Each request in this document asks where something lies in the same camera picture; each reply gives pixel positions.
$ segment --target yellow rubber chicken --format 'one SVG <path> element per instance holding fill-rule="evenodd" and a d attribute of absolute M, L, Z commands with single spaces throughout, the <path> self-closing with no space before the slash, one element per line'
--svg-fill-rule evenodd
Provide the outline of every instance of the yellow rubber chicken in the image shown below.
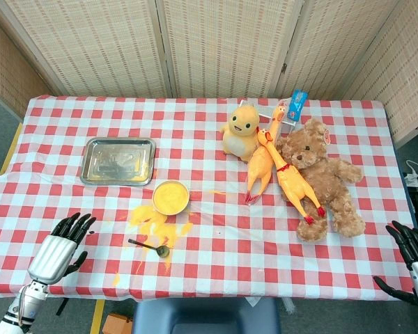
<path fill-rule="evenodd" d="M 308 224 L 312 224 L 314 222 L 313 217 L 308 216 L 300 204 L 300 200 L 305 196 L 308 196 L 308 198 L 313 201 L 314 205 L 318 209 L 319 216 L 324 217 L 325 210 L 320 206 L 319 201 L 314 194 L 313 188 L 311 188 L 308 182 L 305 181 L 303 176 L 301 176 L 297 168 L 287 164 L 284 158 L 282 158 L 277 152 L 271 134 L 267 130 L 261 130 L 257 135 L 257 139 L 258 142 L 268 150 L 274 160 L 280 187 L 284 191 L 288 200 L 295 206 L 298 212 L 303 215 L 305 221 Z"/>
<path fill-rule="evenodd" d="M 275 144 L 275 139 L 279 133 L 281 127 L 281 120 L 285 115 L 286 106 L 279 105 L 272 112 L 271 125 L 269 133 L 273 137 L 272 144 Z M 258 198 L 265 191 L 268 183 L 270 183 L 272 167 L 274 161 L 265 146 L 260 145 L 253 153 L 252 158 L 248 162 L 248 192 L 246 194 L 245 202 L 252 204 L 258 200 Z M 251 196 L 251 189 L 257 179 L 261 180 L 260 190 L 257 195 Z"/>

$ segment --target plush toy face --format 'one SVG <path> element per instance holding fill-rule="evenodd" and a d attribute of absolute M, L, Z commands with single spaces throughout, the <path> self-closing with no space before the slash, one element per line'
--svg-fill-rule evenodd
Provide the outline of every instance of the plush toy face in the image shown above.
<path fill-rule="evenodd" d="M 228 119 L 229 129 L 237 136 L 251 136 L 257 131 L 258 112 L 253 106 L 239 106 Z"/>
<path fill-rule="evenodd" d="M 285 161 L 297 169 L 310 167 L 327 156 L 326 130 L 325 124 L 312 118 L 303 129 L 279 139 L 276 148 Z"/>

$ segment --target floor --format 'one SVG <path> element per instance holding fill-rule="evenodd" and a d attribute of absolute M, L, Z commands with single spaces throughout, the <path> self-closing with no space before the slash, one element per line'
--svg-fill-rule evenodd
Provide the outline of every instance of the floor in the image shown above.
<path fill-rule="evenodd" d="M 0 168 L 13 139 L 18 122 L 0 107 Z M 418 136 L 398 151 L 399 161 L 418 162 Z M 403 163 L 403 170 L 410 169 Z M 0 319 L 12 299 L 0 299 Z M 61 299 L 48 299 L 35 324 L 34 333 L 89 333 L 95 301 L 70 299 L 60 317 L 56 311 Z M 296 312 L 288 315 L 279 301 L 282 333 L 418 333 L 418 308 L 403 302 L 328 301 L 295 299 Z M 110 313 L 132 316 L 133 300 L 106 301 L 103 319 Z"/>

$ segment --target small box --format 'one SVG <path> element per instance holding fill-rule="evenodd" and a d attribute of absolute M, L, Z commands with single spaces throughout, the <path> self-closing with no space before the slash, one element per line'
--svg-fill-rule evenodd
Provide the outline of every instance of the small box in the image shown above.
<path fill-rule="evenodd" d="M 308 93 L 296 89 L 291 97 L 290 107 L 288 110 L 287 117 L 290 120 L 299 122 L 300 114 L 302 113 L 302 108 L 304 107 L 305 100 L 308 97 Z"/>
<path fill-rule="evenodd" d="M 132 334 L 133 320 L 123 315 L 110 313 L 105 320 L 103 334 Z"/>

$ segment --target teddy bear ear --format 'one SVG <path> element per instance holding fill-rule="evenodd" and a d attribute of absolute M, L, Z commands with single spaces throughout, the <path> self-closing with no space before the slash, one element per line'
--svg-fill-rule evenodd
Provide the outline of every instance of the teddy bear ear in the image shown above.
<path fill-rule="evenodd" d="M 327 126 L 315 118 L 310 118 L 305 123 L 304 128 L 311 133 L 323 135 L 327 129 Z"/>

